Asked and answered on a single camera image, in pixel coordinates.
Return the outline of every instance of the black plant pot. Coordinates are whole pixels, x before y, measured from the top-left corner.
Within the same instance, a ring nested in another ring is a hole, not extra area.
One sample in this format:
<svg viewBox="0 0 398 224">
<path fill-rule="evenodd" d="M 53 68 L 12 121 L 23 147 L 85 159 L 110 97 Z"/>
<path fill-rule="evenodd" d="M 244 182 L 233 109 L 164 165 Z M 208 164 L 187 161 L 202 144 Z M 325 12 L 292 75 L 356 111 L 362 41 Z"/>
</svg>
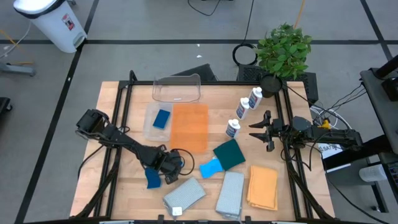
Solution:
<svg viewBox="0 0 398 224">
<path fill-rule="evenodd" d="M 274 77 L 271 74 L 264 75 L 260 79 L 260 87 L 262 89 L 262 97 L 273 97 L 282 88 L 282 80 L 279 77 Z"/>
</svg>

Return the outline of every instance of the yellow cable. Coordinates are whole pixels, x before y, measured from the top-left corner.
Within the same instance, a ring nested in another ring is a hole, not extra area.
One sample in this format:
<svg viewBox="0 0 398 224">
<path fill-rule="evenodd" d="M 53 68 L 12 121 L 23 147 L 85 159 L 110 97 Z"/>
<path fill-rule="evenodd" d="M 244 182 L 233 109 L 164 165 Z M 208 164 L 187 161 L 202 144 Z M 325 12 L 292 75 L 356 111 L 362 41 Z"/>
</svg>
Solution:
<svg viewBox="0 0 398 224">
<path fill-rule="evenodd" d="M 298 16 L 297 16 L 297 19 L 296 19 L 296 23 L 294 24 L 294 29 L 296 29 L 297 24 L 298 24 L 299 21 L 300 21 L 300 17 L 301 17 L 301 13 L 303 12 L 304 4 L 305 4 L 305 0 L 303 0 L 303 1 L 301 2 L 300 12 L 298 13 Z"/>
<path fill-rule="evenodd" d="M 3 36 L 5 36 L 12 44 L 14 44 L 16 48 L 18 48 L 22 53 L 26 54 L 32 60 L 32 57 L 24 49 L 22 49 L 22 47 L 20 47 L 17 43 L 15 43 L 14 40 L 10 36 L 8 36 L 6 31 L 0 29 L 0 33 Z M 13 63 L 13 64 L 17 64 L 17 63 L 25 64 L 25 65 L 26 64 L 30 64 L 30 65 L 34 64 L 33 62 L 16 62 L 16 63 Z"/>
</svg>

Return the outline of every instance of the green plant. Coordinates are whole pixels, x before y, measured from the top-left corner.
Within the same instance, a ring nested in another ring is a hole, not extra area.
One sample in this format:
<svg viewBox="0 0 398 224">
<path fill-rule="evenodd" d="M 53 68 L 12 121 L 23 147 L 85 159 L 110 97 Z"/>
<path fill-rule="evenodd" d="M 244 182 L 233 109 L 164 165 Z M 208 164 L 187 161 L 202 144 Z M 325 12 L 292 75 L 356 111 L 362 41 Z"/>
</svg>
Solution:
<svg viewBox="0 0 398 224">
<path fill-rule="evenodd" d="M 301 29 L 283 24 L 272 30 L 270 37 L 266 34 L 264 40 L 259 40 L 259 66 L 275 77 L 293 76 L 296 79 L 308 68 L 304 62 L 311 52 L 311 40 L 309 35 L 303 36 Z"/>
</svg>

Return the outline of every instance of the wooden tabletop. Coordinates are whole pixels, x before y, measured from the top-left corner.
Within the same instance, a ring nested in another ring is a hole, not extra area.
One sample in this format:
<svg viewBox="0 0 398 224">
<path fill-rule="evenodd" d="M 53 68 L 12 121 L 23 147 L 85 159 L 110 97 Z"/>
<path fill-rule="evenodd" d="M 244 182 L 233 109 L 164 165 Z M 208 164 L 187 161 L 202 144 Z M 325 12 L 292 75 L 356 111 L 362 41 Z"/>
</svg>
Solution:
<svg viewBox="0 0 398 224">
<path fill-rule="evenodd" d="M 288 85 L 297 93 L 305 96 L 305 90 L 302 82 L 290 82 Z M 118 82 L 103 82 L 101 92 L 99 93 L 97 109 L 105 112 L 109 116 L 113 113 L 114 102 L 117 93 Z M 222 220 L 219 213 L 216 213 L 216 203 L 223 185 L 224 172 L 216 173 L 209 179 L 202 179 L 199 165 L 211 160 L 213 149 L 220 144 L 229 140 L 225 135 L 226 124 L 229 119 L 236 118 L 236 107 L 239 99 L 250 94 L 253 86 L 201 86 L 201 103 L 208 104 L 209 107 L 209 135 L 208 150 L 204 154 L 194 154 L 195 170 L 191 175 L 179 176 L 179 180 L 167 185 L 162 179 L 162 186 L 158 189 L 147 189 L 147 180 L 140 163 L 135 155 L 127 150 L 123 150 L 121 164 L 118 175 L 118 182 L 114 198 L 112 219 L 128 219 L 128 220 L 155 220 L 160 214 L 165 215 L 166 220 L 172 218 L 168 215 L 162 203 L 163 196 L 177 188 L 180 184 L 190 177 L 195 177 L 205 189 L 206 196 L 186 210 L 179 220 Z M 124 105 L 125 93 L 122 96 Z M 284 109 L 284 118 L 287 121 L 287 113 L 282 98 L 282 107 Z M 297 96 L 292 91 L 289 92 L 294 116 L 302 116 L 308 120 L 311 119 L 308 103 Z M 152 86 L 150 85 L 134 85 L 132 88 L 131 103 L 129 114 L 127 116 L 127 126 L 130 132 L 127 134 L 141 144 L 148 146 L 158 146 L 168 142 L 152 142 L 144 138 L 142 128 L 146 107 L 148 103 L 153 102 Z M 122 108 L 118 116 L 120 122 L 122 116 Z M 263 98 L 256 110 L 250 110 L 245 120 L 240 121 L 241 130 L 236 138 L 245 158 L 246 162 L 231 169 L 231 171 L 242 172 L 245 175 L 243 190 L 243 210 L 241 217 L 250 215 L 252 220 L 295 220 L 292 198 L 290 194 L 288 173 L 285 162 L 280 158 L 282 143 L 275 138 L 275 149 L 272 152 L 266 151 L 266 144 L 260 140 L 249 136 L 248 133 L 264 132 L 265 129 L 252 129 L 249 124 L 260 122 L 265 110 L 270 110 L 273 118 L 277 118 L 277 110 L 275 106 L 275 98 Z M 87 144 L 85 157 L 91 154 L 99 144 L 95 141 L 89 141 Z M 70 215 L 76 215 L 88 203 L 90 198 L 98 189 L 101 170 L 104 161 L 103 149 L 93 158 L 91 158 L 81 170 L 81 175 L 76 188 L 75 198 L 73 201 Z M 304 162 L 308 162 L 309 148 L 301 150 Z M 186 165 L 182 172 L 187 172 L 191 168 L 192 162 L 186 159 Z M 254 208 L 248 205 L 246 195 L 249 183 L 249 170 L 251 165 L 269 167 L 278 171 L 278 211 L 264 210 Z M 316 198 L 318 203 L 325 209 L 327 213 L 334 216 L 333 206 L 330 199 L 330 193 L 323 171 L 322 160 L 317 151 L 313 151 L 312 155 L 312 171 L 306 167 L 305 175 L 307 178 L 308 189 Z M 297 187 L 298 200 L 300 203 L 301 216 L 306 217 L 303 203 L 303 196 Z M 106 202 L 108 201 L 108 191 L 104 193 L 103 206 L 101 214 L 105 214 Z"/>
</svg>

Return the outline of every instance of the potted plant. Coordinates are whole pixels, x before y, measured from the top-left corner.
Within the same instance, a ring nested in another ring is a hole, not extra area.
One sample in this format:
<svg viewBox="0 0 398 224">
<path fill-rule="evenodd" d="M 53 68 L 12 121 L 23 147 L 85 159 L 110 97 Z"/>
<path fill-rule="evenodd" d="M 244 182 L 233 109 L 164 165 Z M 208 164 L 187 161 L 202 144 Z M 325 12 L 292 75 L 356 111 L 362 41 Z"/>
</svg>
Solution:
<svg viewBox="0 0 398 224">
<path fill-rule="evenodd" d="M 293 77 L 295 80 L 308 68 L 305 64 L 307 54 L 311 52 L 312 38 L 303 36 L 301 29 L 283 24 L 272 30 L 271 36 L 259 40 L 257 55 L 259 66 L 269 74 L 261 77 L 263 97 L 269 98 L 282 88 L 281 77 Z"/>
</svg>

